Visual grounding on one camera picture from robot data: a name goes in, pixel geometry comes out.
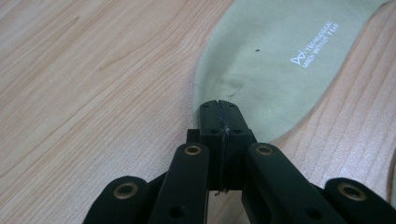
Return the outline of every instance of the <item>wood grain surface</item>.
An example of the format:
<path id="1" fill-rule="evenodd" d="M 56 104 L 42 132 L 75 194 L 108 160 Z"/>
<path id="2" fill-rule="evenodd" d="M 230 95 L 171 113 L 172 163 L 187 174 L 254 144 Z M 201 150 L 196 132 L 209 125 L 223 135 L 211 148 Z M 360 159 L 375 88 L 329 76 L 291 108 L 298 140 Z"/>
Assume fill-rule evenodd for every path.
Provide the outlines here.
<path id="1" fill-rule="evenodd" d="M 0 223 L 81 223 L 113 179 L 165 172 L 192 127 L 193 74 L 231 0 L 0 2 Z M 367 23 L 332 86 L 275 140 L 323 186 L 389 199 L 396 3 Z M 208 223 L 248 223 L 240 192 Z"/>

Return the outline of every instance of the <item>printed logo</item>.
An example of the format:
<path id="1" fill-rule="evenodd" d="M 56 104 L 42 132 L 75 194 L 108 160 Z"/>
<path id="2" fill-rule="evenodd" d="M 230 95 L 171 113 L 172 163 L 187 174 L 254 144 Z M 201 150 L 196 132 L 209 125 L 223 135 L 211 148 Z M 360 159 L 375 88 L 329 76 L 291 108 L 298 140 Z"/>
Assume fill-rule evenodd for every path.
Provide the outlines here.
<path id="1" fill-rule="evenodd" d="M 315 36 L 315 38 L 309 42 L 306 48 L 304 50 L 298 50 L 298 56 L 291 58 L 290 61 L 300 65 L 303 68 L 307 68 L 314 61 L 315 55 L 320 53 L 337 29 L 337 23 L 331 21 L 327 22 L 321 28 L 317 36 Z"/>
<path id="2" fill-rule="evenodd" d="M 292 62 L 292 63 L 297 63 L 298 65 L 301 65 L 301 59 L 305 59 L 305 54 L 306 54 L 306 52 L 305 51 L 301 51 L 301 50 L 298 50 L 300 53 L 298 54 L 298 56 L 297 56 L 297 58 L 292 58 L 292 59 L 290 59 L 290 61 Z"/>

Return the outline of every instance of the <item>screw hole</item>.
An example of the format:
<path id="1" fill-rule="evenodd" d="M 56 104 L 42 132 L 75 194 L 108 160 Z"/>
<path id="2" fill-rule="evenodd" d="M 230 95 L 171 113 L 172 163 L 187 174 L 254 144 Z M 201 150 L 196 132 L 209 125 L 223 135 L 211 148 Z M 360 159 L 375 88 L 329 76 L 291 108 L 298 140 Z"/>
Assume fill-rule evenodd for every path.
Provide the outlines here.
<path id="1" fill-rule="evenodd" d="M 172 218 L 181 218 L 184 217 L 184 209 L 183 207 L 173 207 L 169 210 L 169 216 Z"/>
<path id="2" fill-rule="evenodd" d="M 201 151 L 202 151 L 202 149 L 200 147 L 198 147 L 198 146 L 190 146 L 190 147 L 186 147 L 184 149 L 184 152 L 187 155 L 191 155 L 191 156 L 198 155 L 198 154 L 201 153 Z"/>
<path id="3" fill-rule="evenodd" d="M 241 130 L 237 130 L 237 129 L 233 130 L 233 133 L 236 133 L 236 134 L 240 134 L 241 132 L 242 132 Z"/>
<path id="4" fill-rule="evenodd" d="M 118 185 L 114 189 L 114 197 L 117 199 L 123 200 L 123 199 L 129 199 L 133 197 L 138 190 L 138 186 L 134 182 L 127 182 Z"/>
<path id="5" fill-rule="evenodd" d="M 269 156 L 274 153 L 273 149 L 271 149 L 270 147 L 266 147 L 266 146 L 258 146 L 258 147 L 256 147 L 256 151 L 258 151 L 259 153 L 261 153 L 264 156 Z"/>
<path id="6" fill-rule="evenodd" d="M 307 207 L 305 209 L 305 213 L 306 213 L 307 216 L 309 216 L 310 218 L 312 218 L 314 220 L 321 220 L 322 219 L 322 214 L 316 208 Z"/>
<path id="7" fill-rule="evenodd" d="M 338 185 L 338 191 L 353 201 L 361 202 L 366 200 L 366 194 L 361 189 L 347 183 Z"/>

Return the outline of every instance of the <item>black plastic part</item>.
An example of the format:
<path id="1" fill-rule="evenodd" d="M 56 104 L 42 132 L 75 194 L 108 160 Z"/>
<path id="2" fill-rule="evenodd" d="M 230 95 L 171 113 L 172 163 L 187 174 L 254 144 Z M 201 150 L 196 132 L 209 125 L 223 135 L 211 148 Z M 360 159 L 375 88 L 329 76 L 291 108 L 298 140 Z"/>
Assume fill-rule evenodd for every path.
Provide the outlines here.
<path id="1" fill-rule="evenodd" d="M 250 224 L 271 223 L 271 211 L 256 185 L 249 178 L 246 178 L 241 200 Z"/>
<path id="2" fill-rule="evenodd" d="M 149 183 L 131 176 L 112 181 L 84 224 L 202 224 L 207 192 L 228 189 L 242 190 L 250 223 L 396 223 L 395 209 L 359 182 L 310 184 L 278 148 L 257 144 L 236 105 L 204 103 L 199 120 L 167 173 Z"/>
<path id="3" fill-rule="evenodd" d="M 246 166 L 271 210 L 271 223 L 345 223 L 278 148 L 251 145 Z"/>
<path id="4" fill-rule="evenodd" d="M 226 101 L 206 102 L 199 109 L 199 125 L 200 142 L 210 150 L 210 189 L 242 189 L 245 152 L 255 137 L 238 106 Z"/>
<path id="5" fill-rule="evenodd" d="M 138 177 L 124 176 L 113 180 L 93 203 L 83 223 L 144 223 L 140 212 L 148 193 L 149 185 Z"/>
<path id="6" fill-rule="evenodd" d="M 348 223 L 396 223 L 394 208 L 357 181 L 335 178 L 326 183 L 324 190 L 328 201 Z"/>
<path id="7" fill-rule="evenodd" d="M 181 145 L 172 160 L 148 223 L 206 223 L 209 150 Z"/>

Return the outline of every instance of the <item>wooden table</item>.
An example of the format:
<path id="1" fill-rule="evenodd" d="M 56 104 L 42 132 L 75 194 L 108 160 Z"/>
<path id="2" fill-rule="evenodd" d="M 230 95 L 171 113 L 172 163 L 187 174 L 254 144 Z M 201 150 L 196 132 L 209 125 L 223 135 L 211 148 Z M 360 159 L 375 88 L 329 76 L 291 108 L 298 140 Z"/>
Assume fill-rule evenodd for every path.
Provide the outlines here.
<path id="1" fill-rule="evenodd" d="M 111 180 L 166 171 L 192 127 L 196 64 L 231 3 L 2 1 L 0 223 L 81 223 Z M 346 176 L 388 199 L 395 111 L 392 2 L 273 143 L 315 184 Z M 208 223 L 248 222 L 239 194 L 211 198 Z"/>

